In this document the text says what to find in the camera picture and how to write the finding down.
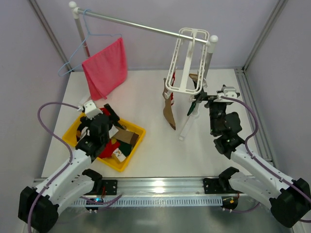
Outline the dark green sock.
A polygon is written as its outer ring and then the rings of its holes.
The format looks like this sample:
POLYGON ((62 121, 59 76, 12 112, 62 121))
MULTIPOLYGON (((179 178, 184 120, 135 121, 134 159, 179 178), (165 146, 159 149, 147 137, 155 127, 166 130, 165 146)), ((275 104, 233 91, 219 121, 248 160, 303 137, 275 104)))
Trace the dark green sock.
POLYGON ((196 100, 193 100, 193 101, 191 102, 190 108, 189 108, 189 110, 188 110, 188 112, 187 112, 187 116, 190 116, 190 114, 194 111, 196 105, 197 105, 197 101, 196 101, 196 100))

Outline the tan ribbed sock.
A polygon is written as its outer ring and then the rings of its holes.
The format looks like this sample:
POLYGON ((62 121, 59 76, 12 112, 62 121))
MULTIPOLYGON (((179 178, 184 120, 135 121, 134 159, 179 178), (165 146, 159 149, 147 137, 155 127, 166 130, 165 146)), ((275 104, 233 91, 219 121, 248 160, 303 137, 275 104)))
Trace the tan ribbed sock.
POLYGON ((174 104, 173 99, 173 93, 169 92, 166 86, 164 86, 162 96, 164 98, 164 109, 163 109, 163 115, 166 119, 166 121, 169 123, 169 125, 172 127, 173 130, 176 130, 176 124, 172 112, 172 105, 174 104))

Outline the brown sock with dark toe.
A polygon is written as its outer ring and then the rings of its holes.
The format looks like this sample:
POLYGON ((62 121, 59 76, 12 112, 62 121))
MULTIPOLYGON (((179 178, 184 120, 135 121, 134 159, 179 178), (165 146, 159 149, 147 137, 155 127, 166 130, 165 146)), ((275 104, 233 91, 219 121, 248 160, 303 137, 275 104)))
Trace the brown sock with dark toe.
POLYGON ((135 146, 139 135, 131 131, 119 129, 113 137, 119 141, 135 146))

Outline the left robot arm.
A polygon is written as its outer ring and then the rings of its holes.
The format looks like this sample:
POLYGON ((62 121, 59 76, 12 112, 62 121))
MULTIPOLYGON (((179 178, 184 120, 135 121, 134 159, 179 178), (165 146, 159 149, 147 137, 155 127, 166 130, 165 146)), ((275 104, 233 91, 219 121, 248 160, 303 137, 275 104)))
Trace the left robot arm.
POLYGON ((98 193, 103 186, 102 175, 89 166, 108 145, 112 121, 92 100, 77 110, 85 113, 80 122, 86 135, 74 149, 57 137, 69 150, 69 159, 39 185, 27 186, 20 194, 18 218, 27 223, 28 232, 47 233, 68 206, 86 194, 98 193))

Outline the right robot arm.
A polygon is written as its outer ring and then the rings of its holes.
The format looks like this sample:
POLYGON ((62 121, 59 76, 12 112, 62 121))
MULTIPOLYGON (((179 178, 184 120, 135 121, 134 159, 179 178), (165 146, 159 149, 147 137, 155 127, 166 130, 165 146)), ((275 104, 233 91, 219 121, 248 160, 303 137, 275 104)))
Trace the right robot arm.
POLYGON ((303 218, 311 210, 308 182, 284 174, 250 149, 248 141, 258 132, 258 119, 254 111, 238 99, 239 96, 235 88, 224 85, 216 95, 201 91, 192 98, 192 104, 205 102, 205 108, 209 109, 210 134, 215 137, 213 142, 218 153, 253 175, 248 178, 230 167, 219 175, 219 179, 225 188, 245 193, 266 206, 273 217, 287 228, 298 222, 310 223, 303 218), (238 113, 226 113, 227 106, 235 102, 248 110, 255 123, 254 131, 245 139, 239 136, 242 127, 238 113))

